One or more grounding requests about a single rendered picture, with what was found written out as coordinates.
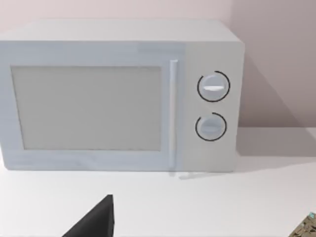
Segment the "pale microwave oven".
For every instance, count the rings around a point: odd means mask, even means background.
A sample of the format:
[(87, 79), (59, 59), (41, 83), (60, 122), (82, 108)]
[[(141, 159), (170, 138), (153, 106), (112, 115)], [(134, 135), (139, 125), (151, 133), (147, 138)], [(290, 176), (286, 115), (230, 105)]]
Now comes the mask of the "pale microwave oven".
[[(245, 45), (222, 22), (206, 19), (45, 19), (0, 33), (0, 41), (148, 41), (183, 44), (184, 80), (175, 171), (230, 172), (236, 163)], [(217, 101), (198, 88), (204, 76), (223, 75), (228, 91)], [(214, 140), (198, 133), (202, 117), (218, 116), (225, 131)]]

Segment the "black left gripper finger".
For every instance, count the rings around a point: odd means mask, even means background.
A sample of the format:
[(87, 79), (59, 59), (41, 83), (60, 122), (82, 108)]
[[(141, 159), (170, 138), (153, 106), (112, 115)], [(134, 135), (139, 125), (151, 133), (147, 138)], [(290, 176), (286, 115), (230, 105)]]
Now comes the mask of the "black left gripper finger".
[(114, 197), (106, 195), (61, 237), (114, 237)]

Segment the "brown speckled object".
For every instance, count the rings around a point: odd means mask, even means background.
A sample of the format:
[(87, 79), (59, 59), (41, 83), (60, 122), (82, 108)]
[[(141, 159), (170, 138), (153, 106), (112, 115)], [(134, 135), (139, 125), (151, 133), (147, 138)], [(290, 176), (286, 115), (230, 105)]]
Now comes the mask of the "brown speckled object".
[(288, 237), (316, 237), (316, 213), (310, 212)]

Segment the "pale microwave knob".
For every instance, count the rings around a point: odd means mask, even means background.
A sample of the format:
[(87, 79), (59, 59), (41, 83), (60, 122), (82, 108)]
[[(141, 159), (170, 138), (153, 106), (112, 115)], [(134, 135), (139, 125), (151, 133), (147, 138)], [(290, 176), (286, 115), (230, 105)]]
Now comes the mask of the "pale microwave knob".
[(218, 116), (202, 117), (197, 124), (197, 131), (202, 138), (214, 140), (225, 131), (225, 122)]
[(198, 84), (201, 96), (208, 101), (217, 101), (228, 91), (227, 79), (221, 74), (204, 76)]

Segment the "pale microwave door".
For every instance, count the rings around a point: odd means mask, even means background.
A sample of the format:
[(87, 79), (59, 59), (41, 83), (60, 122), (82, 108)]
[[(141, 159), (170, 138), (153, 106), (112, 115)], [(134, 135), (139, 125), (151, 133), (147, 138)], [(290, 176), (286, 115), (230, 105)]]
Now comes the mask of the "pale microwave door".
[[(0, 41), (0, 149), (9, 170), (175, 171), (183, 44)], [(176, 167), (169, 63), (178, 60)]]

